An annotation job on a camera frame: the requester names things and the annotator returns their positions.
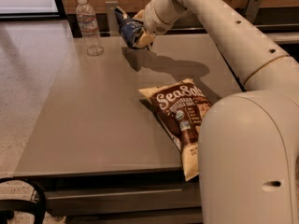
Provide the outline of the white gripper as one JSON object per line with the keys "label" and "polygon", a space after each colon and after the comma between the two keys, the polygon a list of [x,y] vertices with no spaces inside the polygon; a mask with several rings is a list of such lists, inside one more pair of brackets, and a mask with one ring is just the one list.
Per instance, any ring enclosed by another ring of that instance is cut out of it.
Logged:
{"label": "white gripper", "polygon": [[146,30],[138,37],[135,43],[137,49],[143,49],[151,44],[155,39],[155,35],[164,35],[169,28],[158,16],[158,5],[158,0],[151,0],[145,9],[139,10],[134,15],[134,20],[143,22]]}

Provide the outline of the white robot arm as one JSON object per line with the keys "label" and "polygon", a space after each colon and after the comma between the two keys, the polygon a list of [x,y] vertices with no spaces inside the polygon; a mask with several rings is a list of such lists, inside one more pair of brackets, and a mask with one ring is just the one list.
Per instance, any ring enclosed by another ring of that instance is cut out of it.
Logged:
{"label": "white robot arm", "polygon": [[214,104],[201,126],[204,224],[298,224],[298,62],[222,0],[151,0],[144,26],[162,35],[190,13],[245,89]]}

